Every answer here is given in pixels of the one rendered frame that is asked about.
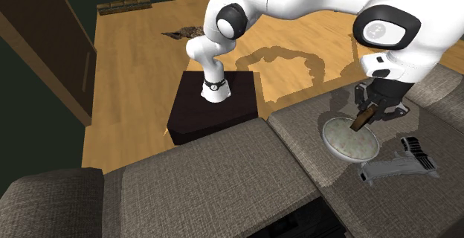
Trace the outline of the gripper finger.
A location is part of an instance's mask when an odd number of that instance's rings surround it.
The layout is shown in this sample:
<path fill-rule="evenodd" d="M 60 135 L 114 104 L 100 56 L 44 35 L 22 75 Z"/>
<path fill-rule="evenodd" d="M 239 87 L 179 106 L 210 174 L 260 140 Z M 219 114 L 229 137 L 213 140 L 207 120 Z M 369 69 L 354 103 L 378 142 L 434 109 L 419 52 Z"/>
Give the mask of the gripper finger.
<path fill-rule="evenodd" d="M 384 101 L 380 102 L 380 104 L 378 105 L 377 110 L 375 111 L 375 113 L 373 115 L 373 121 L 377 121 L 377 120 L 382 120 L 382 121 L 393 120 L 393 119 L 405 116 L 410 111 L 410 109 L 407 106 L 405 106 L 402 102 L 400 102 L 398 105 L 394 106 L 393 111 L 391 111 L 391 112 L 386 112 L 387 108 L 388 108 L 388 105 L 387 105 L 386 102 L 384 102 Z"/>
<path fill-rule="evenodd" d="M 371 86 L 365 83 L 359 83 L 355 86 L 355 104 L 358 107 L 359 112 L 367 110 L 373 105 L 374 92 Z"/>

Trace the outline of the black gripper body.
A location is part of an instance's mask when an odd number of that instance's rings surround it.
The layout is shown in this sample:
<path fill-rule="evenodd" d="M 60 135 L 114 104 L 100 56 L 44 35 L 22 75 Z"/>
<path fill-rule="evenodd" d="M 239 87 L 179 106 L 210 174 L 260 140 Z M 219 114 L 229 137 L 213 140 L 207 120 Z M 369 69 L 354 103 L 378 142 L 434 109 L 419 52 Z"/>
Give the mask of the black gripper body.
<path fill-rule="evenodd" d="M 367 99 L 377 105 L 385 100 L 386 107 L 396 106 L 412 87 L 413 83 L 375 78 L 367 87 Z"/>

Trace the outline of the brown rectangular block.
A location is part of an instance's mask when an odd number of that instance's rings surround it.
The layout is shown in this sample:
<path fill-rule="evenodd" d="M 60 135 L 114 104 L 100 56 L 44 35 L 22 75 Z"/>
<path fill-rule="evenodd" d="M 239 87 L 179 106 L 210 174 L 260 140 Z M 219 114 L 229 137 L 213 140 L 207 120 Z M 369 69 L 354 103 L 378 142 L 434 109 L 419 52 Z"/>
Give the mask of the brown rectangular block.
<path fill-rule="evenodd" d="M 361 129 L 363 126 L 365 126 L 370 121 L 370 119 L 373 117 L 375 113 L 376 113 L 376 106 L 371 105 L 369 108 L 362 111 L 357 116 L 357 118 L 352 122 L 350 129 L 357 132 L 359 129 Z"/>

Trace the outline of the white speckled bowl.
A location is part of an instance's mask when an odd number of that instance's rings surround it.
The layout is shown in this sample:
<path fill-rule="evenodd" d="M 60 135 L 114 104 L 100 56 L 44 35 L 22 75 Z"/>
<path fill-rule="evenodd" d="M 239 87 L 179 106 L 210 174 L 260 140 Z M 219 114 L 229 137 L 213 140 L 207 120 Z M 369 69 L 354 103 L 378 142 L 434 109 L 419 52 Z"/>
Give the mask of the white speckled bowl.
<path fill-rule="evenodd" d="M 325 147 L 336 158 L 350 163 L 367 162 L 375 158 L 380 150 L 373 132 L 363 126 L 358 131 L 351 128 L 351 118 L 332 118 L 322 128 Z"/>

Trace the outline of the grey and black pistol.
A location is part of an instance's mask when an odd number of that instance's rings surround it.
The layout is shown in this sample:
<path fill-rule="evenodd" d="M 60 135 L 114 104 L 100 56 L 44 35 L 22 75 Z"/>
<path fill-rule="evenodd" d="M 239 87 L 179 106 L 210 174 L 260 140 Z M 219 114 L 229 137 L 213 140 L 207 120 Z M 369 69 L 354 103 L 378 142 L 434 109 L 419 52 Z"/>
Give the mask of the grey and black pistol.
<path fill-rule="evenodd" d="M 437 164 L 423 152 L 419 140 L 413 136 L 401 138 L 404 156 L 394 152 L 395 158 L 390 161 L 364 162 L 358 168 L 360 179 L 373 185 L 374 179 L 400 175 L 429 175 L 439 178 Z"/>

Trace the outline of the dark robot stand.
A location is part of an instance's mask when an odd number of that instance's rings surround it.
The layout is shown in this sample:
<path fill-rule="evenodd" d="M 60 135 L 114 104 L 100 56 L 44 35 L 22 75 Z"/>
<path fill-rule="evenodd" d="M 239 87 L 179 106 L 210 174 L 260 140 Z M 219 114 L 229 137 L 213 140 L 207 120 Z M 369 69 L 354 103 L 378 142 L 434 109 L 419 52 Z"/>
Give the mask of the dark robot stand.
<path fill-rule="evenodd" d="M 175 145 L 182 145 L 258 117 L 254 75 L 226 71 L 231 96 L 210 103 L 201 96 L 204 75 L 185 71 L 180 80 L 167 129 Z"/>

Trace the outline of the grey fabric sofa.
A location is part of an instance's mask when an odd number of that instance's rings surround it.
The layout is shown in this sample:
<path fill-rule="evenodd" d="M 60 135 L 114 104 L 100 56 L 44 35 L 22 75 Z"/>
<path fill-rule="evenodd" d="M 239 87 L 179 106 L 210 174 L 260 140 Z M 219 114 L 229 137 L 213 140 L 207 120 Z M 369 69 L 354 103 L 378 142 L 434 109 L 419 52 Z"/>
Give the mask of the grey fabric sofa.
<path fill-rule="evenodd" d="M 328 152 L 323 124 L 357 111 L 348 85 L 110 173 L 22 177 L 0 198 L 0 238 L 246 238 L 318 198 L 353 238 L 464 238 L 464 75 L 438 65 L 405 104 L 371 126 L 378 159 L 412 135 L 437 177 L 367 184 Z"/>

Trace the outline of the brown wooden cabinet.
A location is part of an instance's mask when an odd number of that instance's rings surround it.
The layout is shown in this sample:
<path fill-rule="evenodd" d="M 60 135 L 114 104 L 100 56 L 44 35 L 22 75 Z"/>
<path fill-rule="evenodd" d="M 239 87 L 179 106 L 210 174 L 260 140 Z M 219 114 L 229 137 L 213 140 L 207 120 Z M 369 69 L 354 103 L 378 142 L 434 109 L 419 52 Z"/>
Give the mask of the brown wooden cabinet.
<path fill-rule="evenodd" d="M 0 37 L 91 125 L 97 50 L 68 0 L 0 0 Z"/>

